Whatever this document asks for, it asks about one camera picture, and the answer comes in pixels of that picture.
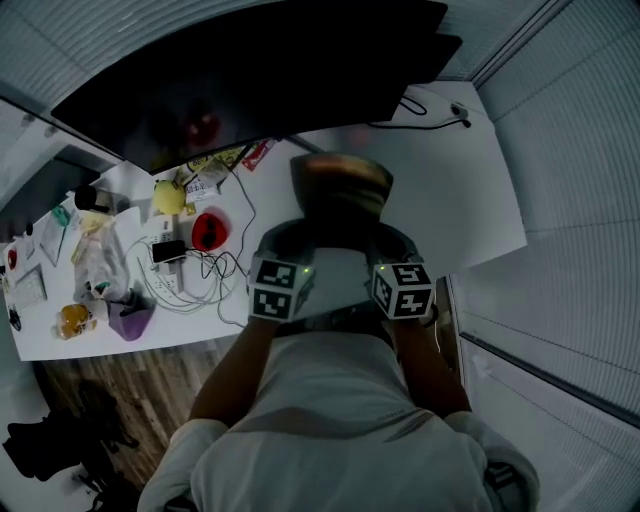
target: green object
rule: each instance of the green object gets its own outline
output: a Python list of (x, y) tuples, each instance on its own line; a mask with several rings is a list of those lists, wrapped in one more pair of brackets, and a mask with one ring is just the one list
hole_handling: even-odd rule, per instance
[(94, 290), (97, 291), (100, 296), (104, 295), (104, 291), (111, 286), (109, 281), (105, 281), (95, 286)]
[(54, 207), (53, 210), (51, 210), (51, 213), (58, 221), (58, 224), (60, 224), (63, 228), (66, 228), (69, 225), (71, 215), (69, 215), (69, 212), (67, 212), (67, 210), (65, 210), (62, 206)]

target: yellow toy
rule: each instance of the yellow toy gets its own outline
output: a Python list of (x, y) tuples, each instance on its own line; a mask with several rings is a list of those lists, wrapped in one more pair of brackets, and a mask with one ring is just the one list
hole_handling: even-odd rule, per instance
[(178, 215), (184, 208), (186, 192), (173, 180), (156, 182), (153, 189), (153, 206), (166, 215)]

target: desk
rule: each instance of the desk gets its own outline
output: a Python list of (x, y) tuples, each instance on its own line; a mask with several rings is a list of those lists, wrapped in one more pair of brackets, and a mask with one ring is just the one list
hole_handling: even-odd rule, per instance
[[(454, 126), (437, 132), (405, 132), (374, 130), (366, 127), (347, 127), (304, 134), (323, 149), (341, 149), (345, 152), (368, 156), (379, 161), (394, 174), (394, 185), (383, 221), (397, 227), (410, 236), (432, 272), (432, 277), (454, 273), (461, 268), (481, 263), (526, 244), (524, 230), (508, 170), (492, 123), (487, 119), (471, 84), (446, 84), (434, 86), (439, 93), (421, 89), (412, 94), (429, 109), (427, 118), (405, 118), (402, 122), (435, 124), (447, 117), (449, 101), (440, 94), (448, 93), (449, 100), (460, 100), (470, 107), (473, 123), (468, 130)], [(400, 110), (397, 116), (405, 116)], [(361, 134), (365, 134), (362, 144)], [(245, 247), (240, 258), (243, 267), (250, 266), (251, 257), (265, 231), (290, 219), (301, 216), (290, 179), (289, 160), (304, 150), (288, 142), (276, 144), (254, 172), (242, 166), (237, 169), (245, 189), (258, 215), (245, 235)], [(132, 203), (141, 204), (151, 196), (157, 177), (151, 177), (134, 165), (123, 162), (102, 175), (98, 187), (127, 195)], [(237, 254), (240, 235), (251, 218), (251, 209), (238, 182), (228, 178), (221, 187), (221, 196), (211, 202), (196, 203), (198, 213), (214, 204), (223, 210), (231, 221), (231, 235), (220, 250)], [(190, 224), (195, 216), (180, 216), (182, 236), (190, 239)], [(46, 216), (34, 226), (34, 239), (39, 239)], [(145, 232), (136, 223), (118, 227), (117, 234), (122, 249), (126, 251)], [(79, 232), (65, 236), (57, 268), (54, 268), (42, 251), (37, 248), (29, 267), (40, 264), (44, 285), (48, 294), (46, 302), (30, 306), (21, 314), (22, 331), (13, 331), (18, 353), (22, 360), (68, 359), (106, 354), (118, 354), (151, 348), (168, 347), (237, 333), (235, 325), (224, 324), (215, 306), (207, 306), (195, 314), (184, 316), (157, 309), (143, 336), (133, 342), (123, 341), (106, 322), (99, 323), (95, 331), (63, 341), (53, 339), (50, 327), (55, 314), (72, 302), (73, 266), (70, 256)], [(336, 253), (323, 255), (326, 261), (336, 261)], [(353, 268), (362, 268), (364, 255), (343, 254), (350, 261), (340, 267), (345, 282), (334, 279), (323, 293), (310, 297), (312, 309), (327, 309), (328, 295), (334, 297), (335, 307), (357, 302), (362, 290), (349, 295), (338, 293), (348, 289), (346, 281), (362, 280)], [(139, 279), (134, 250), (127, 256), (132, 280)], [(200, 266), (188, 260), (183, 267), (185, 288), (199, 293), (204, 283), (200, 278)], [(232, 287), (232, 294), (222, 303), (225, 318), (244, 324), (248, 299), (244, 277), (236, 274), (225, 281)]]

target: power strip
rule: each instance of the power strip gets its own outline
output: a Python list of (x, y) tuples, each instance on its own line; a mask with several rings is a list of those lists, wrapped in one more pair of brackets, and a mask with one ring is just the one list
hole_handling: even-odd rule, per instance
[[(160, 242), (171, 242), (176, 239), (176, 224), (173, 215), (151, 217), (147, 221), (146, 229), (152, 245)], [(182, 267), (177, 261), (160, 263), (155, 267), (155, 276), (149, 281), (149, 284), (158, 295), (167, 300), (175, 300), (173, 295), (177, 295), (183, 290)]]

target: black cable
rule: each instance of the black cable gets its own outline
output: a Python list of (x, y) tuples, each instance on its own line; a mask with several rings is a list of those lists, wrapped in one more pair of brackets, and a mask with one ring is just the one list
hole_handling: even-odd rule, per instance
[(299, 135), (289, 135), (288, 137), (283, 137), (282, 140), (286, 140), (287, 142), (290, 142), (294, 146), (298, 146), (299, 148), (302, 148), (305, 151), (308, 151), (312, 155), (315, 155), (317, 153), (324, 153), (323, 149), (319, 148), (314, 144), (311, 144), (311, 142), (307, 140), (304, 140)]
[[(247, 232), (247, 230), (249, 229), (249, 226), (251, 226), (251, 224), (253, 223), (253, 221), (255, 220), (255, 218), (258, 215), (258, 212), (255, 208), (255, 206), (253, 205), (253, 202), (251, 201), (251, 199), (249, 198), (249, 194), (247, 194), (247, 191), (244, 188), (244, 185), (242, 184), (242, 181), (240, 180), (240, 178), (236, 175), (235, 171), (229, 171), (229, 174), (232, 174), (233, 177), (236, 179), (236, 181), (238, 182), (238, 185), (240, 185), (240, 190), (242, 190), (242, 193), (245, 197), (245, 199), (247, 200), (247, 203), (249, 203), (249, 207), (251, 208), (251, 212), (252, 212), (252, 216), (251, 219), (249, 220), (249, 222), (247, 223), (247, 225), (244, 227), (244, 229), (242, 230), (242, 235), (240, 236), (240, 251), (238, 252), (237, 256), (234, 256), (233, 254), (231, 254), (229, 251), (224, 251), (220, 254), (211, 254), (209, 252), (206, 251), (201, 251), (199, 249), (187, 249), (187, 252), (189, 253), (194, 253), (197, 254), (200, 257), (200, 276), (202, 277), (202, 279), (207, 279), (210, 275), (211, 272), (213, 272), (215, 270), (217, 277), (220, 281), (219, 286), (218, 286), (218, 292), (219, 292), (219, 300), (218, 305), (217, 305), (217, 313), (218, 313), (218, 318), (220, 319), (221, 322), (227, 324), (227, 325), (237, 325), (238, 327), (244, 328), (244, 325), (241, 325), (240, 323), (234, 321), (234, 320), (227, 320), (226, 318), (224, 318), (222, 316), (222, 311), (220, 310), (221, 304), (222, 304), (222, 287), (225, 286), (224, 285), (224, 280), (228, 279), (229, 277), (231, 277), (236, 269), (238, 269), (240, 271), (240, 273), (244, 276), (245, 281), (247, 279), (247, 275), (248, 275), (248, 271), (245, 271), (242, 266), (240, 265), (240, 256), (242, 255), (242, 251), (244, 251), (244, 236)], [(233, 261), (233, 268), (229, 270), (229, 261), (227, 260), (228, 258), (231, 258), (231, 260)], [(218, 266), (218, 262), (222, 260), (222, 262), (224, 263), (224, 266), (222, 267), (222, 269)], [(208, 262), (209, 264), (209, 268), (207, 269), (207, 273), (205, 274), (205, 261)]]
[(238, 253), (238, 256), (234, 258), (236, 262), (236, 266), (239, 266), (238, 261), (240, 261), (240, 256), (242, 256), (242, 251), (244, 250), (244, 235), (247, 232), (247, 229), (249, 229), (249, 226), (251, 226), (251, 223), (256, 218), (257, 212), (256, 212), (255, 206), (253, 206), (253, 203), (251, 202), (251, 199), (249, 199), (249, 194), (247, 194), (247, 191), (244, 189), (244, 185), (242, 184), (242, 181), (240, 181), (240, 178), (238, 178), (235, 171), (230, 171), (230, 174), (238, 181), (238, 185), (240, 185), (240, 190), (242, 190), (242, 193), (244, 194), (244, 198), (247, 200), (247, 203), (249, 203), (249, 206), (251, 207), (251, 211), (253, 212), (253, 216), (251, 217), (251, 220), (247, 223), (247, 225), (242, 230), (242, 236), (240, 237), (240, 252)]
[(422, 105), (421, 103), (417, 102), (416, 100), (414, 100), (413, 98), (409, 98), (409, 96), (402, 96), (403, 100), (407, 100), (410, 101), (411, 103), (413, 103), (414, 105), (416, 105), (417, 107), (420, 107), (420, 111), (416, 111), (413, 110), (409, 105), (407, 105), (406, 103), (402, 103), (402, 100), (400, 100), (400, 106), (406, 108), (409, 112), (411, 112), (412, 114), (415, 114), (417, 116), (426, 116), (427, 115), (427, 109), (424, 105)]
[[(402, 100), (400, 101), (400, 106), (401, 107), (407, 109), (409, 112), (411, 112), (412, 114), (415, 114), (417, 116), (426, 116), (427, 115), (426, 107), (424, 105), (422, 105), (420, 102), (414, 100), (413, 98), (409, 98), (409, 96), (402, 96), (402, 99), (410, 101), (411, 103), (413, 103), (414, 105), (419, 107), (420, 111), (412, 109), (409, 105), (407, 105), (406, 103), (403, 103)], [(453, 112), (453, 114), (455, 116), (459, 116), (460, 115), (460, 108), (457, 107), (456, 105), (451, 105), (451, 111)], [(471, 121), (469, 121), (468, 119), (456, 119), (454, 121), (449, 121), (449, 122), (443, 123), (443, 124), (436, 124), (436, 125), (433, 125), (433, 126), (387, 125), (387, 124), (376, 124), (376, 123), (367, 123), (367, 126), (370, 126), (371, 128), (380, 128), (382, 130), (425, 130), (425, 131), (430, 131), (430, 130), (440, 130), (441, 128), (446, 128), (447, 126), (451, 126), (453, 124), (458, 124), (458, 123), (462, 123), (462, 125), (465, 128), (470, 128), (471, 127)]]
[(380, 128), (382, 130), (439, 130), (440, 128), (446, 128), (447, 126), (451, 126), (454, 124), (462, 123), (465, 128), (469, 128), (471, 126), (471, 122), (467, 119), (456, 119), (455, 121), (449, 121), (448, 123), (437, 124), (434, 126), (398, 126), (398, 125), (384, 125), (384, 124), (374, 124), (367, 123), (367, 126), (371, 126), (371, 128)]

